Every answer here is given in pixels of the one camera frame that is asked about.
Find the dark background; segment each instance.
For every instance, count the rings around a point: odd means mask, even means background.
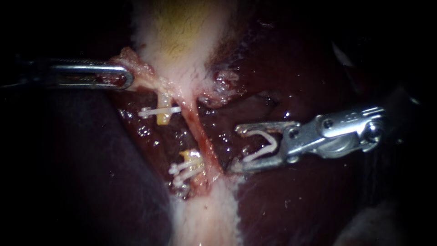
[[[2,40],[6,63],[23,57],[108,59],[130,45],[130,5],[127,1],[13,2],[3,15]],[[427,77],[432,56],[430,6],[419,3],[387,5],[308,3],[287,6],[291,15],[310,23],[333,39],[363,71],[385,81],[389,90],[402,83],[424,103],[432,101]],[[5,70],[6,81],[8,69]],[[47,149],[44,110],[47,92],[0,91],[2,129],[2,203],[7,234],[16,242],[45,244],[106,244],[105,235],[86,217],[89,211],[67,194],[63,180],[51,168]],[[406,144],[397,147],[397,167],[391,175],[393,195],[400,199],[402,220],[409,235],[428,235],[424,220],[432,206],[431,147],[433,133],[425,114],[415,120]]]

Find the wet tissue surface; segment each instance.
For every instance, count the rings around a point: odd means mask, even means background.
[[[71,47],[68,52],[57,46],[43,48],[50,56],[109,59],[122,47],[134,46],[128,28],[131,6],[120,6],[123,13],[109,8],[109,23],[101,23],[99,34],[80,39],[83,44],[71,39],[66,43]],[[215,51],[207,66],[209,79],[235,93],[218,108],[209,107],[205,98],[196,104],[201,126],[224,169],[267,143],[262,137],[239,137],[234,132],[236,124],[305,123],[318,113],[365,97],[357,95],[317,22],[274,2],[246,7],[252,11],[245,12],[251,15],[244,19],[238,42],[225,56]],[[223,71],[233,72],[238,79],[226,81],[229,77],[219,76],[226,74]],[[157,106],[156,93],[146,88],[108,93],[12,92],[5,94],[4,104],[12,119],[6,127],[18,131],[32,124],[41,129],[19,131],[8,138],[13,139],[12,145],[22,146],[20,139],[32,136],[29,146],[35,147],[29,153],[45,163],[25,172],[25,179],[38,181],[37,186],[21,190],[30,194],[28,198],[19,198],[16,192],[9,196],[21,204],[39,204],[28,211],[20,206],[25,211],[20,217],[30,222],[23,226],[14,221],[17,230],[29,231],[39,221],[52,223],[47,228],[57,236],[36,232],[36,241],[56,244],[76,230],[73,242],[104,245],[332,245],[358,209],[373,203],[369,197],[378,193],[367,188],[367,176],[375,177],[369,174],[374,170],[366,167],[372,157],[357,152],[336,160],[304,156],[293,166],[244,177],[219,174],[208,194],[188,195],[184,200],[177,196],[169,168],[184,161],[181,151],[199,145],[181,113],[174,113],[168,125],[157,125],[155,116],[138,116],[141,108]],[[21,111],[15,110],[24,107],[29,110],[25,121]],[[26,123],[31,119],[39,120]],[[15,159],[30,162],[24,156]],[[202,197],[211,200],[202,201]],[[197,202],[202,210],[219,217],[223,213],[223,219],[196,210]],[[201,224],[192,225],[191,219]]]

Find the yellow fat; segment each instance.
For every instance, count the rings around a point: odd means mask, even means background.
[[[165,60],[175,61],[195,48],[213,1],[156,0],[152,9],[160,52]]]

